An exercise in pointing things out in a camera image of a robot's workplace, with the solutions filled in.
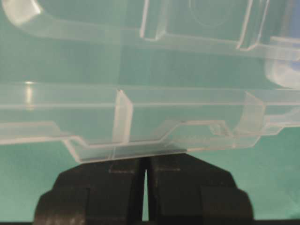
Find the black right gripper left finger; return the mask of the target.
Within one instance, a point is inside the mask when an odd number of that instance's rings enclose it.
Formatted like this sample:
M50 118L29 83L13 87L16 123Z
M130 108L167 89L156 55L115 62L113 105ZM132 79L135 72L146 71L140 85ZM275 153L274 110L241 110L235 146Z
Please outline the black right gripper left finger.
M140 222L142 159L82 164L61 172L41 195L35 222Z

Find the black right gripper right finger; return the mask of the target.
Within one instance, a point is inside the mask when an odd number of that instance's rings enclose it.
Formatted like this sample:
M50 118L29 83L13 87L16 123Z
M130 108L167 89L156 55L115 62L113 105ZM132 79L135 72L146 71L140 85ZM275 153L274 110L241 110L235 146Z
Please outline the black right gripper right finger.
M247 193L230 172L188 154L146 159L151 222L252 222Z

